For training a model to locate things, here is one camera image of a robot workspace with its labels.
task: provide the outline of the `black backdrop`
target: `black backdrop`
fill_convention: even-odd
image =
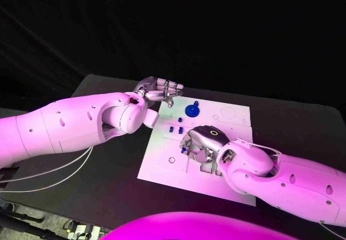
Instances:
[[[331,2],[3,0],[0,107],[39,99],[38,108],[97,74],[158,76],[345,114],[343,15],[345,3]],[[26,98],[16,105],[5,96]]]

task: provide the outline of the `blue object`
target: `blue object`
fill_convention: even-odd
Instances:
[[[194,105],[189,105],[185,108],[185,114],[191,117],[195,118],[201,114],[201,109],[199,109],[199,102],[195,101]]]

